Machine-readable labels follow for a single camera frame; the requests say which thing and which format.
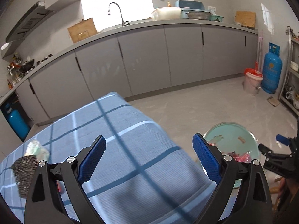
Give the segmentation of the blue gas cylinder under counter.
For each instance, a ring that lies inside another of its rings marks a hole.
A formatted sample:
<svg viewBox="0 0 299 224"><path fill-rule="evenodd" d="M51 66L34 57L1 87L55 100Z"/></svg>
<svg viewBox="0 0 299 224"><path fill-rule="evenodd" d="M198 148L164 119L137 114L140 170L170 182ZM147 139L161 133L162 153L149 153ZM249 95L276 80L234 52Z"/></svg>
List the blue gas cylinder under counter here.
<svg viewBox="0 0 299 224"><path fill-rule="evenodd" d="M13 109L10 104L7 104L4 107L4 110L6 112L6 120L10 124L11 128L20 140L24 141L30 131L28 124L25 122L19 111L17 109Z"/></svg>

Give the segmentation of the cardboard box by sink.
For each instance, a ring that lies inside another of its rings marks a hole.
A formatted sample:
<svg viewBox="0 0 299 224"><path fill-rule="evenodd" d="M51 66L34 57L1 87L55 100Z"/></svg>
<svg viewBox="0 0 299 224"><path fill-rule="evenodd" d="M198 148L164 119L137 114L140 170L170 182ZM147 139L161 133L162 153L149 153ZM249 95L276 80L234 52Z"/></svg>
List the cardboard box by sink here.
<svg viewBox="0 0 299 224"><path fill-rule="evenodd" d="M68 33L73 43L98 34L93 18L81 20L79 23L68 28Z"/></svg>

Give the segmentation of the black range hood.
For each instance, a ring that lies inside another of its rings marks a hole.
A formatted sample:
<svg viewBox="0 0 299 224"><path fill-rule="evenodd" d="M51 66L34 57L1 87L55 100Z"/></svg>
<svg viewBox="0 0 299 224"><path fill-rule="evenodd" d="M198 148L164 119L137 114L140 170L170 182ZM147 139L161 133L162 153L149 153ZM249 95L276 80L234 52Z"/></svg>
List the black range hood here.
<svg viewBox="0 0 299 224"><path fill-rule="evenodd" d="M47 10L45 2L35 3L16 23L6 37L6 42L25 39L37 26L51 17L54 11Z"/></svg>

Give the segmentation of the wooden cutting board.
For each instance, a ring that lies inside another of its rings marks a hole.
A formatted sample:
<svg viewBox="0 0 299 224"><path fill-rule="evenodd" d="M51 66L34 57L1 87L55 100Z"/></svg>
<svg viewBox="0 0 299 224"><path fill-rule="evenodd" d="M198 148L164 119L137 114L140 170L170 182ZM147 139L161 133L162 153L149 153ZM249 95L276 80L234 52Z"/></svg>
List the wooden cutting board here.
<svg viewBox="0 0 299 224"><path fill-rule="evenodd" d="M243 27L255 28L256 12L236 11L235 22Z"/></svg>

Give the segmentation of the blue dish rack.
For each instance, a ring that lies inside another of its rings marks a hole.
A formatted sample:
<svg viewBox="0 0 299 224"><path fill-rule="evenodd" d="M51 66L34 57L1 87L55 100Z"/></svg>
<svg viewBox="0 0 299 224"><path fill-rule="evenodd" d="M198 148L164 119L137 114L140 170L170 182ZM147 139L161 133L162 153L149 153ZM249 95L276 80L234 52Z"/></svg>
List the blue dish rack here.
<svg viewBox="0 0 299 224"><path fill-rule="evenodd" d="M201 1L194 0L177 0L175 2L175 7L179 7L181 9L180 18L185 19L188 18L189 12L208 12L209 10L205 9L204 4Z"/></svg>

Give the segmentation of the blue gas cylinder right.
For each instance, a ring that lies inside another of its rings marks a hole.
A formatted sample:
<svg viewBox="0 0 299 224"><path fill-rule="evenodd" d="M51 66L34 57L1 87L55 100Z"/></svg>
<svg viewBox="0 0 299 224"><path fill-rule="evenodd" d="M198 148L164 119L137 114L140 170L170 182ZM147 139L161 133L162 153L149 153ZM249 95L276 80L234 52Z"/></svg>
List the blue gas cylinder right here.
<svg viewBox="0 0 299 224"><path fill-rule="evenodd" d="M263 80L261 81L261 88L269 94L274 94L278 88L283 65L279 55L280 47L269 43L269 51L264 58Z"/></svg>

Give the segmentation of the pink bucket red lid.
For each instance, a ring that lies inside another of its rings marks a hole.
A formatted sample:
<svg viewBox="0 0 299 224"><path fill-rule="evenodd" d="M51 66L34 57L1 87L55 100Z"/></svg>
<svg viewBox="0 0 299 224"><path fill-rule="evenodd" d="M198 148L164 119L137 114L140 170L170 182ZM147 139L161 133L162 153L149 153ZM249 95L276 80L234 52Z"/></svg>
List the pink bucket red lid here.
<svg viewBox="0 0 299 224"><path fill-rule="evenodd" d="M249 94L258 94L261 89L263 74L253 68L246 68L244 74L243 89Z"/></svg>

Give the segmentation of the white plastic basin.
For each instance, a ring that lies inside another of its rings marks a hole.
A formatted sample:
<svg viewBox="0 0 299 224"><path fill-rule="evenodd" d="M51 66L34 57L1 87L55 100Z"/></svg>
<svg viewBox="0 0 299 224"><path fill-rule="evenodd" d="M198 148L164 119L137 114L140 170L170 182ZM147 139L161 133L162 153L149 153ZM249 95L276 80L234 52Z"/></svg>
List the white plastic basin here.
<svg viewBox="0 0 299 224"><path fill-rule="evenodd" d="M181 8L179 7L162 7L156 8L151 13L153 21L179 19Z"/></svg>

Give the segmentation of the teal trash bin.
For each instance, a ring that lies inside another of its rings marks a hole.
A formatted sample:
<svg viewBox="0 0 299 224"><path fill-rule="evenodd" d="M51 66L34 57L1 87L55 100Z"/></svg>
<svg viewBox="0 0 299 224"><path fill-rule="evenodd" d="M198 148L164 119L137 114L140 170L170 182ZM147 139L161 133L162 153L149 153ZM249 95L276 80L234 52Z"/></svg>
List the teal trash bin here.
<svg viewBox="0 0 299 224"><path fill-rule="evenodd" d="M204 135L197 133L193 137L193 149L210 180L219 184L224 174L224 157L236 161L223 152L243 154L251 151L252 161L260 163L260 153L256 137L245 127L234 122L223 122L215 125Z"/></svg>

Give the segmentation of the grey kitchen counter cabinets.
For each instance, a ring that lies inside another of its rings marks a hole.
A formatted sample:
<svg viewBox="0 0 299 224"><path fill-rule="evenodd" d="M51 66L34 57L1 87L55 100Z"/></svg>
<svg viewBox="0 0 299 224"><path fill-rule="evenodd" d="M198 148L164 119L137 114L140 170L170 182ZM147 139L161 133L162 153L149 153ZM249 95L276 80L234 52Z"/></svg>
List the grey kitchen counter cabinets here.
<svg viewBox="0 0 299 224"><path fill-rule="evenodd" d="M75 43L41 63L1 99L16 95L35 124L47 123L111 91L124 98L253 67L258 32L189 19L119 27Z"/></svg>

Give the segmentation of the metal shelf rack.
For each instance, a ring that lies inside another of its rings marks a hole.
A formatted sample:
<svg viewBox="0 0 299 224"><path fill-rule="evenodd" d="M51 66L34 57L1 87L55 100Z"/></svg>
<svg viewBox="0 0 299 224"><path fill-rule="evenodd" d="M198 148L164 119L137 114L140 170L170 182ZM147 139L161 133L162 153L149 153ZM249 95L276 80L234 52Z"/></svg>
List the metal shelf rack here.
<svg viewBox="0 0 299 224"><path fill-rule="evenodd" d="M298 35L290 26L285 33L288 36L286 74L278 99L298 115Z"/></svg>

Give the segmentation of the cardboard scrap on floor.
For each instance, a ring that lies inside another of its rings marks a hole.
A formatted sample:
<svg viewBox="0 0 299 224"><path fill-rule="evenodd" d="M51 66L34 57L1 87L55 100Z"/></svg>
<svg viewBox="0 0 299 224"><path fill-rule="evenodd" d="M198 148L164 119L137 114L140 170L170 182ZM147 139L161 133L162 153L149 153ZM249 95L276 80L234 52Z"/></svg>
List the cardboard scrap on floor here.
<svg viewBox="0 0 299 224"><path fill-rule="evenodd" d="M268 97L267 101L274 107L277 107L280 104L279 100L273 96Z"/></svg>

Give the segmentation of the metal bowl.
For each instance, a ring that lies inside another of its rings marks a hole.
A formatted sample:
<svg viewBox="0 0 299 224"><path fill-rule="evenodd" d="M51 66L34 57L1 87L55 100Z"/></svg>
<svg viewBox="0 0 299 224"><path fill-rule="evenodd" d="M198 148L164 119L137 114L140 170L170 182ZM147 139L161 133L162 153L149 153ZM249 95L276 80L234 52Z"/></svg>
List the metal bowl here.
<svg viewBox="0 0 299 224"><path fill-rule="evenodd" d="M187 12L189 19L210 20L211 13L205 11Z"/></svg>

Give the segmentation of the clear plastic bag red print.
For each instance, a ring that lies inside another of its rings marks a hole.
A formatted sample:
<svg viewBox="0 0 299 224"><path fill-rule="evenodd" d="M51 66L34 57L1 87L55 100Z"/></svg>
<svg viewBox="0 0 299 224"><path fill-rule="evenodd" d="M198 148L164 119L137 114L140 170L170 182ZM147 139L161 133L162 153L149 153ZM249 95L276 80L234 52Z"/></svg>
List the clear plastic bag red print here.
<svg viewBox="0 0 299 224"><path fill-rule="evenodd" d="M223 152L225 155L230 155L234 160L237 162L243 162L243 163L250 163L252 161L251 158L251 151L247 151L243 154L233 152Z"/></svg>

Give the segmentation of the black wok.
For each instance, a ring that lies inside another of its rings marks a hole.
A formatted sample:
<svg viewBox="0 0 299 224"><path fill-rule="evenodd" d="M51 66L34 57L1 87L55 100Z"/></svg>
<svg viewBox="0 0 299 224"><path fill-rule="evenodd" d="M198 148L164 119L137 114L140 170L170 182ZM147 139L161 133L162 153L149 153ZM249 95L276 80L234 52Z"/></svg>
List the black wok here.
<svg viewBox="0 0 299 224"><path fill-rule="evenodd" d="M26 61L19 68L19 72L26 73L33 68L33 65L34 65L34 59Z"/></svg>

